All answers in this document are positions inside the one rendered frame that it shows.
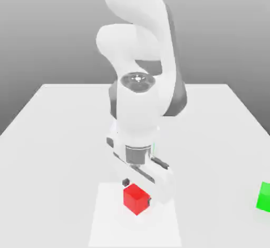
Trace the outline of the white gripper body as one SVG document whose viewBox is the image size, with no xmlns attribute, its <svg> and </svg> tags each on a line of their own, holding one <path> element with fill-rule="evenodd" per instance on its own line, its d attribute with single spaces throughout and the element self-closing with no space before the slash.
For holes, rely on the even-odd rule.
<svg viewBox="0 0 270 248">
<path fill-rule="evenodd" d="M 128 179 L 150 195 L 153 202 L 168 203 L 175 194 L 175 176 L 170 167 L 163 168 L 151 158 L 146 157 L 143 165 L 131 165 L 122 161 L 118 155 L 110 155 L 110 165 L 120 181 Z"/>
</svg>

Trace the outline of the small red cube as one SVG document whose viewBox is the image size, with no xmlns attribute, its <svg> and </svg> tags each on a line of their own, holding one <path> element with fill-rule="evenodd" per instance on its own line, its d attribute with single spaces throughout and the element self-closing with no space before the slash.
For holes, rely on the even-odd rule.
<svg viewBox="0 0 270 248">
<path fill-rule="evenodd" d="M 148 208 L 148 198 L 151 197 L 136 184 L 131 184 L 123 190 L 123 205 L 132 213 L 139 215 Z"/>
</svg>

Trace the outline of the small green cube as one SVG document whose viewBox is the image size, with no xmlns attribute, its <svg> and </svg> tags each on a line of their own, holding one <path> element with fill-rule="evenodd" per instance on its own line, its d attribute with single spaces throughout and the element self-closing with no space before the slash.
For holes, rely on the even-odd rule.
<svg viewBox="0 0 270 248">
<path fill-rule="evenodd" d="M 256 207 L 260 210 L 270 212 L 270 183 L 262 182 Z"/>
</svg>

